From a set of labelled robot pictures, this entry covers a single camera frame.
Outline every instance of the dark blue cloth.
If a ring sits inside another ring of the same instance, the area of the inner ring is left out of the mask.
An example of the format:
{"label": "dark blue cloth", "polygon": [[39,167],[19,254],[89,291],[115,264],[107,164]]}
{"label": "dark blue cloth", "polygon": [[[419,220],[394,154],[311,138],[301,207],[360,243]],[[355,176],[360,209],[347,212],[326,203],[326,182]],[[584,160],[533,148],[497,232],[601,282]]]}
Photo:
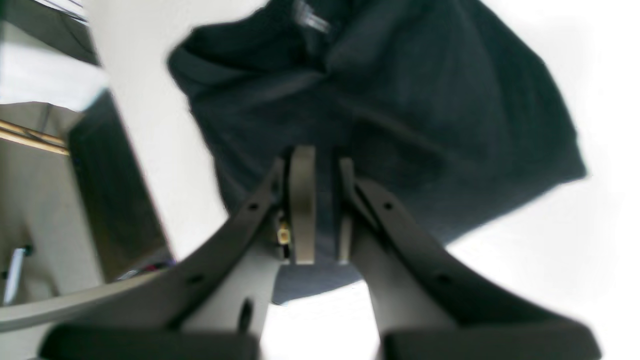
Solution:
{"label": "dark blue cloth", "polygon": [[272,0],[245,20],[196,28],[168,62],[230,211],[285,148],[317,148],[317,265],[283,268],[275,302],[358,279],[334,265],[336,146],[442,243],[584,176],[544,62],[480,1],[308,5],[326,32],[305,26],[292,0]]}

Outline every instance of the white wall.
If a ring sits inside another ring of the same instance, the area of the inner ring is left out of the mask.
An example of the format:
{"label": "white wall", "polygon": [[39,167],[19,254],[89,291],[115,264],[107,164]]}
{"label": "white wall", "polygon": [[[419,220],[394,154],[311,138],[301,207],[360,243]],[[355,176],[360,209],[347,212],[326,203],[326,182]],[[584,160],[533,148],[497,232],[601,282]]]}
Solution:
{"label": "white wall", "polygon": [[264,0],[88,0],[98,55],[170,249],[182,259],[224,222],[212,158],[166,68],[199,24],[247,16]]}
{"label": "white wall", "polygon": [[[0,26],[0,119],[40,130],[45,106],[31,101],[49,102],[61,107],[51,109],[44,132],[64,137],[106,75],[7,22]],[[35,251],[24,262],[18,303],[104,283],[70,158],[0,140],[0,269],[27,243]]]}
{"label": "white wall", "polygon": [[[85,1],[116,102],[179,258],[197,248],[225,214],[209,153],[166,70],[166,56],[191,26],[248,15],[256,1],[262,0]],[[451,250],[497,283],[592,325],[607,360],[638,359],[637,7],[623,0],[485,3],[555,75],[590,176],[469,234]],[[271,338],[285,347],[299,333]],[[331,334],[323,336],[318,347],[331,341]],[[336,348],[334,354],[344,353]]]}

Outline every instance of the wooden rod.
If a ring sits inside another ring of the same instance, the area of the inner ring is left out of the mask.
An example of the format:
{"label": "wooden rod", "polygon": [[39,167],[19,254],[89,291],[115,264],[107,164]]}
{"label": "wooden rod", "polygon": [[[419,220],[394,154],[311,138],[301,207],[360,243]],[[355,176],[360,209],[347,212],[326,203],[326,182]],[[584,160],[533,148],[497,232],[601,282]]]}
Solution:
{"label": "wooden rod", "polygon": [[39,131],[31,130],[28,127],[12,124],[12,123],[4,121],[4,120],[0,120],[0,129],[10,130],[10,131],[13,131],[15,133],[22,133],[24,135],[31,134],[31,135],[33,135],[33,136],[35,136],[37,138],[41,138],[41,139],[46,140],[48,142],[56,143],[56,144],[58,144],[60,146],[64,146],[65,145],[64,140],[62,140],[61,138],[57,138],[55,136],[44,134],[44,133],[41,133]]}
{"label": "wooden rod", "polygon": [[52,143],[46,143],[34,138],[30,138],[28,136],[12,133],[11,131],[7,131],[4,129],[0,129],[0,139],[21,143],[22,145],[35,147],[36,149],[55,152],[56,154],[69,155],[69,150],[67,150],[66,147],[54,145]]}

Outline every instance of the screw hole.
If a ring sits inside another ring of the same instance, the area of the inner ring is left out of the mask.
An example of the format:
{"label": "screw hole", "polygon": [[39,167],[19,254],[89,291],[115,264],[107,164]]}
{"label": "screw hole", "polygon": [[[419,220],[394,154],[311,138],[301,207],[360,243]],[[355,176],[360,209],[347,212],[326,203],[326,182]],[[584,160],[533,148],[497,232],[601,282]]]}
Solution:
{"label": "screw hole", "polygon": [[247,298],[244,300],[242,309],[240,310],[240,317],[238,318],[239,332],[247,332],[249,330],[252,317],[253,317],[253,301]]}
{"label": "screw hole", "polygon": [[194,285],[194,284],[197,284],[197,283],[199,283],[199,282],[201,282],[203,280],[204,280],[204,275],[196,274],[196,275],[190,277],[189,279],[187,279],[187,284],[188,285]]}
{"label": "screw hole", "polygon": [[436,281],[438,281],[440,284],[443,284],[443,285],[450,285],[453,283],[453,279],[451,279],[451,276],[443,272],[437,273],[435,275],[435,278],[436,278]]}

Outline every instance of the black panel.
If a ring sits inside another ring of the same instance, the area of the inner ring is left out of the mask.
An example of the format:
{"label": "black panel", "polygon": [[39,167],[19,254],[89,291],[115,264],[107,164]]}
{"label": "black panel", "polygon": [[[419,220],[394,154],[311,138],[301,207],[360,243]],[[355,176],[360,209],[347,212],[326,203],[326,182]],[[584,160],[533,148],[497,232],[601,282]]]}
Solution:
{"label": "black panel", "polygon": [[383,346],[387,360],[588,360],[601,356],[591,332],[567,321],[404,331],[386,336]]}
{"label": "black panel", "polygon": [[58,327],[42,348],[44,358],[66,360],[250,360],[258,342],[246,334],[183,334],[162,330]]}
{"label": "black panel", "polygon": [[69,150],[107,281],[166,242],[111,95],[105,93],[69,134]]}

